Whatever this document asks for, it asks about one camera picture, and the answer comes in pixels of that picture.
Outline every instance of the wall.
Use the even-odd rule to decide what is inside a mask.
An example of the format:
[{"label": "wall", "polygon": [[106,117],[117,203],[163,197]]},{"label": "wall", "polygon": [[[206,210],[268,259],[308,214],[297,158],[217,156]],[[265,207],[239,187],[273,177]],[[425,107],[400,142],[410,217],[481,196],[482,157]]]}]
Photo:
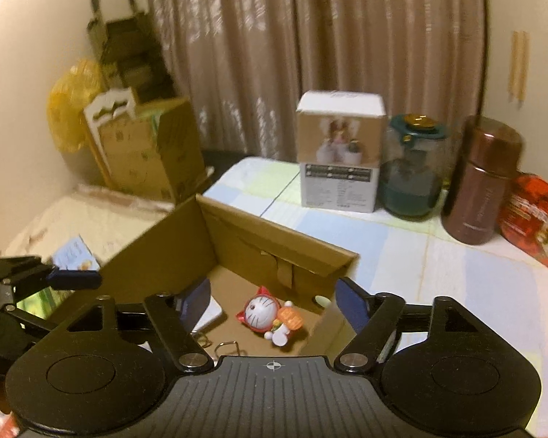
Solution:
[{"label": "wall", "polygon": [[[504,121],[525,138],[522,170],[548,181],[548,0],[489,0],[489,49],[483,114]],[[511,35],[530,33],[526,99],[509,101]]]},{"label": "wall", "polygon": [[[102,10],[121,17],[129,6],[102,0]],[[89,0],[0,0],[0,248],[78,180],[99,180],[88,152],[55,150],[45,116],[56,80],[92,55],[90,18]]]}]

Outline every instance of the black label on box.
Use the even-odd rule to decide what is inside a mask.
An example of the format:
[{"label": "black label on box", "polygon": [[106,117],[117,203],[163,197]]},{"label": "black label on box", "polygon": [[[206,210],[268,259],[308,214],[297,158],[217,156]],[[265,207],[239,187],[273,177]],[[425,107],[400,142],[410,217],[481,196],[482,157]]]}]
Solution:
[{"label": "black label on box", "polygon": [[350,168],[336,165],[309,165],[305,166],[307,178],[345,179],[348,181],[372,181],[372,170],[366,168]]}]

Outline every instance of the silver screw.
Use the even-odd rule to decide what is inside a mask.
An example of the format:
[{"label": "silver screw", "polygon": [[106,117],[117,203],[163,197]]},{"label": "silver screw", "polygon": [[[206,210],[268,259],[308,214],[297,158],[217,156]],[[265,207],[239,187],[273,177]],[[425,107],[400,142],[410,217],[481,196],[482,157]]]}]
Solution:
[{"label": "silver screw", "polygon": [[350,354],[344,354],[343,356],[341,356],[339,362],[345,365],[345,367],[357,369],[366,365],[368,363],[368,359],[363,354],[352,352]]},{"label": "silver screw", "polygon": [[185,367],[199,368],[207,364],[207,356],[198,352],[190,352],[179,357],[179,362]]}]

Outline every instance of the table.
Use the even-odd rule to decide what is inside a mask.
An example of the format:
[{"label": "table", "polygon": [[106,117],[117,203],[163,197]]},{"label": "table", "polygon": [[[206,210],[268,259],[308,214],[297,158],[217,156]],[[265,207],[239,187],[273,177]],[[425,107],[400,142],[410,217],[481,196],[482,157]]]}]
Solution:
[{"label": "table", "polygon": [[[485,321],[542,378],[542,397],[528,430],[548,436],[548,268],[501,236],[482,246],[450,237],[440,219],[408,222],[300,205],[298,165],[246,158],[206,193],[306,235],[357,252],[354,280],[371,293],[389,291],[409,303],[448,295]],[[407,335],[402,346],[425,335]]]}]

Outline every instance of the curtain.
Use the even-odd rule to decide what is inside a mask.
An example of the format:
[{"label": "curtain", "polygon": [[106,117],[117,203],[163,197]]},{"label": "curtain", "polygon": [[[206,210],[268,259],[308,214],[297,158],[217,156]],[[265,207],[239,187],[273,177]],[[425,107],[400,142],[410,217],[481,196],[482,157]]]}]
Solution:
[{"label": "curtain", "polygon": [[484,0],[150,0],[165,61],[204,147],[292,161],[310,89],[379,93],[388,115],[449,127],[477,113]]}]

